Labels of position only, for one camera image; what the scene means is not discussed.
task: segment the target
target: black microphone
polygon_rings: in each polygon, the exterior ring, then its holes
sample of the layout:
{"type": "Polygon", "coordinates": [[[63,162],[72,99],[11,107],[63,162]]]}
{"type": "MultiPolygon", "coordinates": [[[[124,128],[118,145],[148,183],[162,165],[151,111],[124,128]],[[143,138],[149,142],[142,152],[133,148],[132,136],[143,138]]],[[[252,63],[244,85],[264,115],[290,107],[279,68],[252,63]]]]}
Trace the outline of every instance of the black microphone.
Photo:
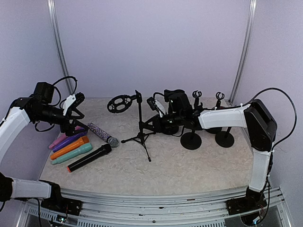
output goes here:
{"type": "Polygon", "coordinates": [[[109,152],[112,151],[112,148],[109,144],[105,144],[98,148],[97,150],[91,152],[90,154],[84,156],[83,158],[79,159],[78,161],[75,161],[74,163],[70,164],[67,167],[67,170],[71,173],[83,166],[85,166],[88,163],[91,163],[92,161],[96,160],[99,157],[102,157],[104,155],[107,155],[109,152]]]}

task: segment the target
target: white wall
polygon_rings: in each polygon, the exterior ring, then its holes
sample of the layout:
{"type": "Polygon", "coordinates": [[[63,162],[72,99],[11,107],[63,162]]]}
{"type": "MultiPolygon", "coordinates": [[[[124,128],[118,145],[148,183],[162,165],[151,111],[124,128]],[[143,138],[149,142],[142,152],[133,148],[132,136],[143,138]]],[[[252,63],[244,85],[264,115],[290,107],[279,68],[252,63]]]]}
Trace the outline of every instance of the white wall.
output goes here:
{"type": "MultiPolygon", "coordinates": [[[[11,102],[33,93],[39,81],[62,77],[46,0],[11,1],[0,4],[0,118],[11,102]]],[[[62,95],[67,95],[64,85],[62,95]]],[[[7,176],[37,180],[49,155],[47,146],[58,128],[44,133],[28,125],[5,155],[0,171],[7,176]]],[[[19,201],[8,201],[0,213],[0,226],[16,226],[19,201]]]]}
{"type": "Polygon", "coordinates": [[[64,0],[56,11],[69,73],[87,97],[184,89],[229,96],[249,0],[64,0]]]}
{"type": "MultiPolygon", "coordinates": [[[[298,124],[293,135],[278,145],[271,182],[281,186],[294,226],[303,217],[303,1],[258,1],[250,48],[236,103],[258,91],[278,87],[293,99],[298,124]]],[[[289,133],[294,113],[288,100],[275,91],[261,95],[278,123],[277,139],[289,133]]]]}

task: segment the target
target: glittery microphone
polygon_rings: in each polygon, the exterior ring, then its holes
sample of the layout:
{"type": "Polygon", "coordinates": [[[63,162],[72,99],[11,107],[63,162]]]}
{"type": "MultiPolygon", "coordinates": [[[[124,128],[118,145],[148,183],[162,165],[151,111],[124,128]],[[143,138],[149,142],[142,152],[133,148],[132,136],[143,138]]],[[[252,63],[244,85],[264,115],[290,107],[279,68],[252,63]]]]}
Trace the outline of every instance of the glittery microphone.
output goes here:
{"type": "Polygon", "coordinates": [[[93,123],[89,123],[87,126],[93,133],[95,133],[102,140],[108,143],[112,148],[116,148],[119,146],[119,140],[117,138],[112,137],[107,132],[100,129],[98,126],[94,125],[93,123]]]}

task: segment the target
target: table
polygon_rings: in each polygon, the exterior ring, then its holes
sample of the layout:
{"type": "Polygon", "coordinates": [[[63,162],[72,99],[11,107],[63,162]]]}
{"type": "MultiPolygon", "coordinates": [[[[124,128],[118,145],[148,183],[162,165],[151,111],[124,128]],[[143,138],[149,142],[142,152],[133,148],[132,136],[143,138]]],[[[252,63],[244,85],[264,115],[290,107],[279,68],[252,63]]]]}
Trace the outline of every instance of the table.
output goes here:
{"type": "MultiPolygon", "coordinates": [[[[79,106],[85,114],[81,121],[92,122],[119,140],[136,136],[139,130],[137,103],[124,113],[112,114],[107,110],[109,100],[86,99],[79,106]]],[[[156,114],[145,100],[142,103],[144,121],[156,114]]],[[[216,103],[215,98],[201,98],[200,101],[206,107],[216,103]]],[[[161,133],[151,135],[146,141],[151,162],[144,148],[133,141],[120,143],[108,155],[72,173],[66,167],[84,155],[54,166],[48,159],[40,179],[55,182],[65,189],[122,195],[188,194],[248,185],[253,159],[241,130],[232,128],[235,144],[231,148],[217,145],[214,135],[206,131],[197,134],[202,138],[197,150],[183,148],[177,137],[161,133]]],[[[93,150],[105,144],[91,131],[88,138],[93,150]]]]}

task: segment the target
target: round stand base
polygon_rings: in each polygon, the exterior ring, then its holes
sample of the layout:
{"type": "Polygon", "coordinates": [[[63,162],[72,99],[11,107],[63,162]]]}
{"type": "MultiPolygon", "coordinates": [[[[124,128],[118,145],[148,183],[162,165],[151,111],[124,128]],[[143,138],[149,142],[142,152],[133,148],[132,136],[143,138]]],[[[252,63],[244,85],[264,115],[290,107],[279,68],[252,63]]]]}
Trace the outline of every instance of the round stand base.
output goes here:
{"type": "Polygon", "coordinates": [[[230,148],[235,143],[235,139],[233,138],[233,136],[230,133],[228,133],[227,137],[226,137],[225,131],[221,131],[221,132],[217,133],[215,140],[216,140],[217,144],[223,148],[230,148]]]}
{"type": "Polygon", "coordinates": [[[192,133],[191,132],[187,132],[185,133],[182,137],[181,137],[181,144],[183,147],[185,147],[186,149],[189,150],[196,150],[198,149],[201,144],[202,144],[202,140],[201,137],[198,134],[194,134],[193,138],[191,139],[192,133]]]}
{"type": "Polygon", "coordinates": [[[218,132],[221,132],[221,130],[222,130],[222,127],[205,129],[205,131],[207,131],[208,133],[211,133],[211,134],[217,134],[218,132]]]}
{"type": "Polygon", "coordinates": [[[163,130],[163,134],[165,134],[165,135],[174,135],[178,131],[179,131],[179,127],[176,126],[176,127],[170,128],[170,129],[164,129],[163,130]]]}

